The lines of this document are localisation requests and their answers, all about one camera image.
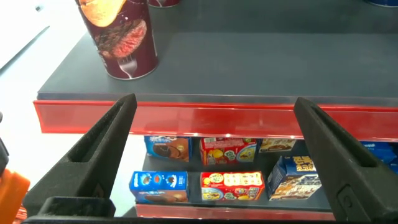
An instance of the shelf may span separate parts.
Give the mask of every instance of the shelf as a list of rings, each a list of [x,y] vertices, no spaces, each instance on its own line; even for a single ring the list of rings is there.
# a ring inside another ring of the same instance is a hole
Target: shelf
[[[217,165],[217,166],[203,166],[200,160],[200,149],[198,139],[194,138],[193,141],[193,155],[190,162],[180,162],[180,161],[170,161],[165,159],[159,159],[157,157],[146,156],[142,170],[186,170],[188,171],[188,183],[189,183],[189,202],[187,203],[176,203],[174,205],[170,204],[157,204],[161,206],[166,206],[164,208],[189,210],[198,207],[211,207],[218,208],[220,211],[225,210],[225,208],[245,208],[244,210],[256,210],[259,213],[269,214],[269,210],[283,211],[282,213],[287,214],[292,212],[292,214],[297,214],[300,212],[308,212],[313,214],[324,214],[329,213],[331,215],[331,208],[329,206],[328,200],[322,188],[317,190],[309,199],[307,200],[286,200],[286,201],[268,201],[265,191],[260,196],[257,201],[243,202],[243,201],[216,201],[216,202],[203,202],[201,200],[200,192],[200,172],[203,171],[253,171],[261,170],[264,179],[271,173],[272,168],[276,164],[279,156],[287,155],[307,155],[307,149],[305,147],[304,141],[298,141],[294,148],[290,152],[271,152],[262,153],[256,156],[255,162],[253,163],[240,163],[236,165]],[[144,207],[150,209],[151,205],[140,204]],[[203,209],[202,215],[207,216],[208,210]],[[137,207],[137,214],[143,215],[145,211],[140,211]]]
[[[293,103],[312,96],[321,97],[317,103],[398,106],[393,9],[362,0],[202,0],[151,8],[150,16],[160,61],[150,75],[109,77],[87,34],[37,99],[136,93],[140,101],[221,103],[218,96],[234,95],[245,97],[226,103]]]
[[[109,77],[86,34],[38,92],[44,133],[85,133],[135,93],[133,134],[302,138],[292,105],[306,96],[360,140],[398,140],[395,9],[202,0],[150,15],[156,70]]]

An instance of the cylindrical can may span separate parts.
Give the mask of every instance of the cylindrical can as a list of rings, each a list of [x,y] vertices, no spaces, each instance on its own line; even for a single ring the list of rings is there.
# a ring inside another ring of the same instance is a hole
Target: cylindrical can
[[[131,80],[157,66],[147,0],[76,0],[108,74]]]
[[[368,2],[377,6],[398,7],[398,0],[368,0]]]
[[[180,0],[148,0],[148,3],[154,7],[172,7],[180,3]]]

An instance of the black robotic claw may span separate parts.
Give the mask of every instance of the black robotic claw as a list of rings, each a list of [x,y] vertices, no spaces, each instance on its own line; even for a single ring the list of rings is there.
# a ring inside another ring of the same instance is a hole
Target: black robotic claw
[[[398,176],[311,101],[294,113],[336,220],[396,221]]]
[[[136,109],[134,94],[118,100],[28,192],[23,201],[28,217],[39,211],[39,215],[113,217],[114,206],[109,196]],[[94,202],[70,197],[99,199]],[[49,202],[41,209],[48,198]]]

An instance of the gray shelf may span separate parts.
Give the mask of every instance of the gray shelf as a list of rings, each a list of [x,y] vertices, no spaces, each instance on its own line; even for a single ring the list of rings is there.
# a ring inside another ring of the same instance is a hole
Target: gray shelf
[[[201,0],[150,9],[159,66],[109,77],[85,35],[39,100],[398,106],[398,9],[362,0]]]
[[[203,202],[201,200],[200,191],[200,172],[233,172],[260,170],[264,175],[264,179],[271,173],[272,168],[276,164],[280,156],[287,155],[307,155],[308,151],[304,141],[298,141],[290,152],[272,152],[256,155],[253,163],[234,164],[234,165],[216,165],[203,166],[200,160],[200,149],[198,139],[193,141],[193,155],[190,162],[170,161],[159,159],[157,157],[146,156],[142,170],[184,170],[188,171],[189,182],[189,202],[178,203],[176,205],[199,206],[199,207],[237,207],[237,208],[263,208],[263,209],[282,209],[282,210],[308,210],[316,212],[331,212],[328,200],[323,188],[317,190],[307,200],[285,200],[285,201],[268,201],[266,192],[264,191],[259,200],[243,202],[243,201],[215,201]]]

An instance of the box of crackers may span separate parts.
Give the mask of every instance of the box of crackers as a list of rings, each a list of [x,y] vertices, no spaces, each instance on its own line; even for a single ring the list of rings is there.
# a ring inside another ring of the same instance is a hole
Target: box of crackers
[[[296,143],[295,139],[261,139],[259,152],[289,151]]]
[[[175,203],[188,201],[187,172],[135,171],[130,191],[141,203]]]
[[[201,161],[204,165],[252,162],[257,141],[251,138],[202,138]]]
[[[267,178],[267,195],[269,200],[308,199],[321,186],[310,156],[281,156]]]
[[[148,155],[188,162],[192,155],[190,137],[144,136]]]
[[[257,200],[265,189],[261,171],[202,172],[200,180],[204,201]]]

